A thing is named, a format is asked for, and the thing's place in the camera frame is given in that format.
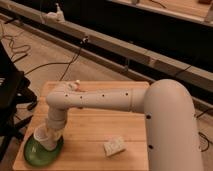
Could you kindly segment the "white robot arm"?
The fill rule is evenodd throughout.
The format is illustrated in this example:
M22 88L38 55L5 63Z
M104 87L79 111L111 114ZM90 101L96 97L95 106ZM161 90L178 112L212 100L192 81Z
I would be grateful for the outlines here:
M162 79L146 88L79 91L61 83L46 97L46 126L61 130L72 107L143 113L146 117L148 161L151 171L204 171L195 107L179 82Z

